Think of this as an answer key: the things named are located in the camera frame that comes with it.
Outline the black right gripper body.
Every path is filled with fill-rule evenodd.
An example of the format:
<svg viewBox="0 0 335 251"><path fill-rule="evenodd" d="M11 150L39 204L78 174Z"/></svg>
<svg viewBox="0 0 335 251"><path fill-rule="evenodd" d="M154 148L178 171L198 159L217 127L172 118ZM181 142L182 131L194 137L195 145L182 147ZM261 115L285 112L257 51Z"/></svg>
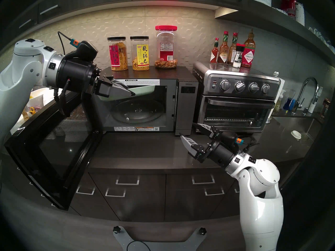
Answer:
<svg viewBox="0 0 335 251"><path fill-rule="evenodd" d="M223 169L229 166L239 152L239 146L236 143L228 146L221 141L212 141L204 146L199 146L202 149L198 151L195 157L197 161L203 163L206 159L210 159Z"/></svg>

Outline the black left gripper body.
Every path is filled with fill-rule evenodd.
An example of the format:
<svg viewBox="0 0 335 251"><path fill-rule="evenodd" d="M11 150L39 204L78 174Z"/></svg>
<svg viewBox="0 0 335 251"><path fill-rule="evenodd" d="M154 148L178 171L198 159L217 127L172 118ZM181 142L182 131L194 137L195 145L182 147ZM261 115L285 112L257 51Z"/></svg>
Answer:
<svg viewBox="0 0 335 251"><path fill-rule="evenodd" d="M79 58L63 59L57 70L56 88L108 98L113 84L100 79L101 71L93 62Z"/></svg>

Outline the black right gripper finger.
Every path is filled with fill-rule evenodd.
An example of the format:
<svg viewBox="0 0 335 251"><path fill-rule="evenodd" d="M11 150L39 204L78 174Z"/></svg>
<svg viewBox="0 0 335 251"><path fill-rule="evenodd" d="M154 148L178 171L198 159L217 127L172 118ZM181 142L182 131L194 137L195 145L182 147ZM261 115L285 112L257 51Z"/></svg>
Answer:
<svg viewBox="0 0 335 251"><path fill-rule="evenodd" d="M180 134L180 139L189 155L191 155L194 159L199 159L200 156L204 153L204 146L197 144L190 137Z"/></svg>
<svg viewBox="0 0 335 251"><path fill-rule="evenodd" d="M208 136L210 139L217 139L219 137L219 129L215 126L206 124L193 123L196 131Z"/></svg>

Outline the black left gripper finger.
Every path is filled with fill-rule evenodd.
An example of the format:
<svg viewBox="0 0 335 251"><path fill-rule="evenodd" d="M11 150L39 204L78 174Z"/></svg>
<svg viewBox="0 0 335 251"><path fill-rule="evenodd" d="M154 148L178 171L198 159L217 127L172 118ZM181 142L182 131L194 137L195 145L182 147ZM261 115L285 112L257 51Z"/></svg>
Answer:
<svg viewBox="0 0 335 251"><path fill-rule="evenodd" d="M122 82L116 79L113 79L111 83L112 83L111 87L112 94L136 94L133 91L131 91L127 85L123 84Z"/></svg>
<svg viewBox="0 0 335 251"><path fill-rule="evenodd" d="M130 88L122 83L112 83L110 88L110 99L125 99L136 96Z"/></svg>

